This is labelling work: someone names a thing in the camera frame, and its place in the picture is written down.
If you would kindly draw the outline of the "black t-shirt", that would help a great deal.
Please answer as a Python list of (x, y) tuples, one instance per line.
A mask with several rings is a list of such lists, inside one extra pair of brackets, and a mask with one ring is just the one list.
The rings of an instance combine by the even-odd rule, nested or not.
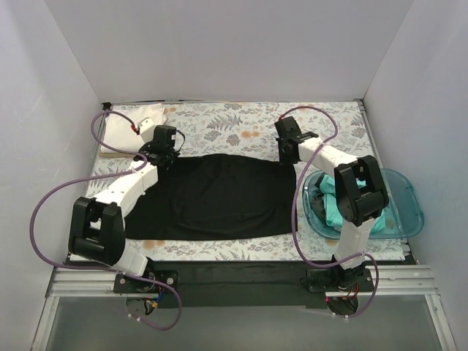
[(126, 215), (132, 240), (221, 241), (290, 232), (292, 165), (246, 156), (178, 158)]

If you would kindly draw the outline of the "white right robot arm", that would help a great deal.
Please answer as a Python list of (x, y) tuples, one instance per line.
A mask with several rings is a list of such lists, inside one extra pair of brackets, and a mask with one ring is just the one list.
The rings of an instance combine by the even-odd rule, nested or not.
[(330, 146), (313, 132), (302, 132), (292, 116), (281, 116), (275, 123), (279, 160), (287, 164), (305, 162), (330, 176), (335, 183), (335, 198), (343, 218), (338, 246), (328, 264), (308, 260), (299, 247), (296, 206), (299, 190), (292, 200), (291, 225), (295, 248), (301, 259), (316, 269), (325, 270), (325, 284), (338, 290), (350, 289), (364, 274), (365, 250), (371, 229), (388, 206), (388, 191), (380, 166), (373, 156), (357, 157)]

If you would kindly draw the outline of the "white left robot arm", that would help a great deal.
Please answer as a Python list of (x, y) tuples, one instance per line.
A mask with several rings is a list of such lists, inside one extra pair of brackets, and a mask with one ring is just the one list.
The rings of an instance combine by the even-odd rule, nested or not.
[(156, 282), (151, 259), (125, 239), (124, 218), (136, 202), (158, 181), (158, 169), (167, 170), (179, 155), (175, 127), (159, 125), (140, 148), (129, 169), (92, 198), (78, 198), (72, 209), (68, 248), (70, 253), (130, 274), (139, 292), (150, 291)]

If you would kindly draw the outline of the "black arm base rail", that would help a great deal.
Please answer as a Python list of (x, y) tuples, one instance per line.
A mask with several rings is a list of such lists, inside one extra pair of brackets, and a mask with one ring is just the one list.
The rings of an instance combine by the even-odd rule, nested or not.
[(301, 261), (155, 261), (150, 277), (173, 287), (184, 307), (303, 306), (326, 309), (346, 290)]

